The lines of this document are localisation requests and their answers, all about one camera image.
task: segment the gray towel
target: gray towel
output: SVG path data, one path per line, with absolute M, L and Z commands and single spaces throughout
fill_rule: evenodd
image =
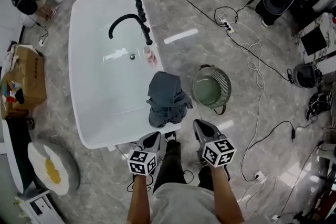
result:
M 180 123 L 192 109 L 191 99 L 181 89 L 180 77 L 166 72 L 157 72 L 149 84 L 146 102 L 151 105 L 149 124 L 163 127 L 167 122 Z

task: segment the gray marble tile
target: gray marble tile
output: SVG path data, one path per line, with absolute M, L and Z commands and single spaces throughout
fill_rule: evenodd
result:
M 68 76 L 68 36 L 71 8 L 76 0 L 64 0 L 60 4 L 59 13 L 55 18 L 43 23 L 46 25 L 49 37 L 44 47 L 40 47 L 38 37 L 44 30 L 38 26 L 24 33 L 24 42 L 32 44 L 45 56 L 45 80 L 48 99 L 38 106 L 33 113 L 36 127 L 32 131 L 33 138 L 43 138 L 65 147 L 78 164 L 81 184 L 74 194 L 57 196 L 52 194 L 57 207 L 68 223 L 125 223 L 131 194 L 126 187 L 131 183 L 132 176 L 128 172 L 127 163 L 122 155 L 106 148 L 89 150 L 85 148 L 76 128 L 72 110 L 69 76 Z M 243 7 L 249 0 L 191 0 L 210 18 L 213 11 L 220 6 L 231 6 L 234 9 Z M 239 12 L 238 22 L 255 31 L 263 47 L 262 58 L 269 65 L 286 76 L 287 68 L 293 68 L 300 63 L 300 56 L 291 39 L 296 26 L 290 14 L 284 14 L 272 27 L 261 25 L 261 18 L 254 13 L 254 7 L 259 0 Z M 230 138 L 238 149 L 233 162 L 228 165 L 231 174 L 230 185 L 238 199 L 253 184 L 245 182 L 240 174 L 240 160 L 244 150 L 255 134 L 258 115 L 258 102 L 262 89 L 256 85 L 256 71 L 250 70 L 247 62 L 258 65 L 258 60 L 251 54 L 243 52 L 226 35 L 185 0 L 143 0 L 150 21 L 163 67 L 167 72 L 181 77 L 184 91 L 192 97 L 192 82 L 194 75 L 203 64 L 215 65 L 229 76 L 232 83 L 232 94 L 224 115 L 218 116 L 214 111 L 197 104 L 188 111 L 182 121 L 177 138 L 182 145 L 182 166 L 194 173 L 191 183 L 198 184 L 197 173 L 200 169 L 196 151 L 198 143 L 192 129 L 194 119 L 203 119 L 221 126 L 223 133 Z M 223 8 L 225 17 L 232 22 L 235 13 L 229 8 Z M 241 24 L 232 24 L 235 33 L 232 38 L 241 44 L 253 44 L 257 37 Z M 197 29 L 198 33 L 170 44 L 164 39 L 178 33 Z M 254 46 L 251 50 L 259 55 L 260 48 Z M 265 94 L 261 100 L 260 119 L 256 139 L 265 137 L 271 129 L 283 120 L 290 120 L 295 126 L 306 125 L 304 112 L 307 108 L 312 90 L 297 88 L 283 80 L 264 64 L 260 70 L 265 79 Z M 291 184 L 302 168 L 304 161 L 317 142 L 324 138 L 321 129 L 326 125 L 327 115 L 306 129 L 297 129 L 297 138 L 292 143 L 291 126 L 283 124 L 269 138 L 254 146 L 246 155 L 243 171 L 247 178 L 252 178 L 255 172 L 261 170 L 264 174 L 272 173 L 277 177 L 274 192 L 263 204 L 272 190 L 274 177 L 269 175 L 264 189 L 251 198 L 246 208 L 247 200 L 256 193 L 261 185 L 255 185 L 240 203 L 244 217 L 252 216 L 249 212 L 259 209 L 259 213 L 271 217 L 279 214 L 291 191 Z M 128 153 L 132 145 L 119 145 L 123 153 Z M 165 151 L 165 141 L 162 141 L 160 155 Z M 311 177 L 323 172 L 325 163 L 317 162 L 313 154 L 308 162 L 309 170 L 295 187 L 285 208 L 285 212 L 308 210 L 318 193 L 321 183 L 314 182 Z M 291 215 L 284 216 L 279 223 L 288 223 Z

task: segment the white bathtub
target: white bathtub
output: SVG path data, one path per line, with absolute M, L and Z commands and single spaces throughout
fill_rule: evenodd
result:
M 158 60 L 156 67 L 144 58 L 146 41 L 135 19 L 122 21 L 109 39 L 110 26 L 125 14 L 138 14 L 135 0 L 77 0 L 72 7 L 70 89 L 78 133 L 87 148 L 137 141 L 156 130 L 167 133 L 180 128 L 169 123 L 157 129 L 148 123 L 148 86 L 163 68 L 152 32 L 150 48 Z

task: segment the round cushion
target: round cushion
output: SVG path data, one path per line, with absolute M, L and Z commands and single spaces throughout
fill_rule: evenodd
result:
M 79 186 L 74 159 L 61 146 L 43 140 L 28 144 L 28 158 L 42 183 L 58 195 L 65 195 Z

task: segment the fiducial marker cube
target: fiducial marker cube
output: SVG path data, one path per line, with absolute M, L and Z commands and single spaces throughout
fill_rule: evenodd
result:
M 228 139 L 221 139 L 205 144 L 202 157 L 212 166 L 218 167 L 232 162 L 236 149 Z
M 127 163 L 131 173 L 144 176 L 149 175 L 158 165 L 155 153 L 135 150 L 130 150 Z

